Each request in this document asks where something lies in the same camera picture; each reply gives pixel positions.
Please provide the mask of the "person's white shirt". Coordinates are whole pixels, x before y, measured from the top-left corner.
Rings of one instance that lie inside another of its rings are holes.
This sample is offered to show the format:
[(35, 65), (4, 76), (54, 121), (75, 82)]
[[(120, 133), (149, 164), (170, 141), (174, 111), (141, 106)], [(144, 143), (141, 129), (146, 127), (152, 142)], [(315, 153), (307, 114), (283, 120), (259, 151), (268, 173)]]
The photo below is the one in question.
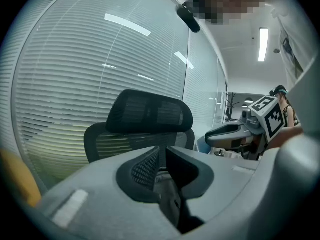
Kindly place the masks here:
[(320, 53), (320, 36), (311, 19), (295, 0), (273, 1), (271, 15), (278, 21), (279, 51), (292, 89), (308, 71), (314, 58)]

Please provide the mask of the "blue chair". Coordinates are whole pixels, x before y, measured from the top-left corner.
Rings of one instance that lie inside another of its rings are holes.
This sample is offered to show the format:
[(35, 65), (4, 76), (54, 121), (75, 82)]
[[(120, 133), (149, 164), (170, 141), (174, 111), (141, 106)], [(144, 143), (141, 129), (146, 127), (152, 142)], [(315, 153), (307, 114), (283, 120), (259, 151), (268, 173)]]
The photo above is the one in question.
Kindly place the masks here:
[(209, 154), (212, 150), (212, 147), (206, 143), (206, 139), (204, 136), (200, 137), (195, 144), (195, 151)]

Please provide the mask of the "person's right forearm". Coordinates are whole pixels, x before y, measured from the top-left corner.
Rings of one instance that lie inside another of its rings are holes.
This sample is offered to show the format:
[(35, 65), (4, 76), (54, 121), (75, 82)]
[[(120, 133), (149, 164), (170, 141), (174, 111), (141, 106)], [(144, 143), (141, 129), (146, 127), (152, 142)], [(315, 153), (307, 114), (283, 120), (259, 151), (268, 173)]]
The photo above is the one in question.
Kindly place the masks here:
[(298, 135), (304, 133), (304, 130), (301, 126), (294, 126), (294, 127), (284, 127), (281, 131), (270, 141), (267, 146), (267, 150), (280, 148), (285, 142), (294, 138)]

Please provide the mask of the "ceiling light panel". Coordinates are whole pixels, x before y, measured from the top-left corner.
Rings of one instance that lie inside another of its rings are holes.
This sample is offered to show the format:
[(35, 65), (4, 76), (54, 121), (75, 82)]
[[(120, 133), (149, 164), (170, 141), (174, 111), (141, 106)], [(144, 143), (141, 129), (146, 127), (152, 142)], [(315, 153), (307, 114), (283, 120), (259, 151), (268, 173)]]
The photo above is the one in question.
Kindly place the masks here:
[(268, 41), (269, 41), (269, 29), (260, 28), (260, 41), (259, 41), (259, 55), (258, 61), (264, 62), (267, 54)]

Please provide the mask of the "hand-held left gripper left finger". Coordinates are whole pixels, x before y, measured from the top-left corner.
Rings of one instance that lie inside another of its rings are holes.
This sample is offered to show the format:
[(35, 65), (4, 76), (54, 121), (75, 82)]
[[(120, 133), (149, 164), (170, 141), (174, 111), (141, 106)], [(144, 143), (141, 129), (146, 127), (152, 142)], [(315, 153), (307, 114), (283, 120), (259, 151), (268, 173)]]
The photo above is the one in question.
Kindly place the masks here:
[(173, 240), (180, 232), (157, 203), (131, 199), (118, 186), (120, 166), (151, 151), (147, 147), (90, 163), (50, 189), (39, 211), (83, 240)]

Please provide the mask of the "black headset microphone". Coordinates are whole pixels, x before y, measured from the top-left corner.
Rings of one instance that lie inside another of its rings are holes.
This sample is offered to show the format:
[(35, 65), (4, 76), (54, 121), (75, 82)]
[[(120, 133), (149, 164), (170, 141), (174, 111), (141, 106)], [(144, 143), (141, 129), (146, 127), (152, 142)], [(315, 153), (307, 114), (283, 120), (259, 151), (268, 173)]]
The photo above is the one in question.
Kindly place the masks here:
[(201, 30), (201, 27), (196, 20), (193, 0), (186, 0), (184, 3), (178, 4), (175, 7), (175, 11), (193, 33), (198, 33)]

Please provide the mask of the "round wooden table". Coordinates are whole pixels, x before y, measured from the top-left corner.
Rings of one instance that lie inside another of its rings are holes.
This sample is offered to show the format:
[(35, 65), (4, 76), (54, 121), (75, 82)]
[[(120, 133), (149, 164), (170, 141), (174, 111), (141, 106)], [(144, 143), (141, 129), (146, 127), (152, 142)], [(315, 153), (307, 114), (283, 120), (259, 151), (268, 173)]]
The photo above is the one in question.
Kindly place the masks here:
[(24, 161), (4, 148), (0, 148), (0, 161), (4, 163), (4, 170), (21, 198), (31, 207), (35, 207), (42, 199), (42, 195)]

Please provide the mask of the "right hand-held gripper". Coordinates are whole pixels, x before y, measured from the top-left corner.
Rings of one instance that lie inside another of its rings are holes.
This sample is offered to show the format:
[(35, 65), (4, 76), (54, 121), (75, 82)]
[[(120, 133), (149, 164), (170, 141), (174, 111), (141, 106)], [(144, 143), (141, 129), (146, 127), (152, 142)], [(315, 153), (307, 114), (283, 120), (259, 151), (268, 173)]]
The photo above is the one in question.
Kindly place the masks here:
[(212, 148), (238, 149), (247, 139), (257, 137), (258, 141), (252, 142), (250, 151), (244, 155), (245, 159), (257, 161), (285, 126), (278, 99), (267, 95), (244, 109), (240, 121), (215, 125), (204, 135), (205, 142)]

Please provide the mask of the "black mesh office chair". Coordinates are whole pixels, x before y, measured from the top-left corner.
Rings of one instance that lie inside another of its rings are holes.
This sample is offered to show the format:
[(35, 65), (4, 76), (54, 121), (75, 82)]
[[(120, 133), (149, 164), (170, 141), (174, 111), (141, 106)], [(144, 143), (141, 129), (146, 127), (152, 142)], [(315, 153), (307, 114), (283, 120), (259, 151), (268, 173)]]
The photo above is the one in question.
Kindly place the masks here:
[(84, 133), (89, 163), (130, 151), (158, 146), (159, 164), (166, 167), (166, 147), (192, 150), (195, 144), (190, 108), (181, 100), (126, 89), (116, 98), (105, 122)]

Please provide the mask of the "white window blinds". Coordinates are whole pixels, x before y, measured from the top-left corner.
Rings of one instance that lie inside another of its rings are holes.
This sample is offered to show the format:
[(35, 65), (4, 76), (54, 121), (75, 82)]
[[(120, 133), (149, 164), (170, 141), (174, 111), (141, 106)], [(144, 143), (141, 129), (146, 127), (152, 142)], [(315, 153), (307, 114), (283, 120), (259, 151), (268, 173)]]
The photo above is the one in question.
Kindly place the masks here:
[(125, 89), (184, 101), (200, 138), (224, 120), (223, 60), (208, 30), (176, 14), (185, 0), (31, 0), (15, 61), (11, 114), (20, 154), (46, 188), (88, 163), (84, 133)]

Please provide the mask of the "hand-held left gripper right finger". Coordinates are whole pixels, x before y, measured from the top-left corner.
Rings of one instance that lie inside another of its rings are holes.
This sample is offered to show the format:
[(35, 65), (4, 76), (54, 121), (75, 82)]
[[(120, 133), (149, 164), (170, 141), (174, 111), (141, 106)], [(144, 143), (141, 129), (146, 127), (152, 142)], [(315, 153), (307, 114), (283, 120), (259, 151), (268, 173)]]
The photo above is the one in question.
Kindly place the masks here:
[(250, 214), (266, 193), (273, 156), (261, 160), (218, 157), (181, 147), (167, 147), (166, 167), (175, 181), (182, 209), (207, 223), (233, 208)]

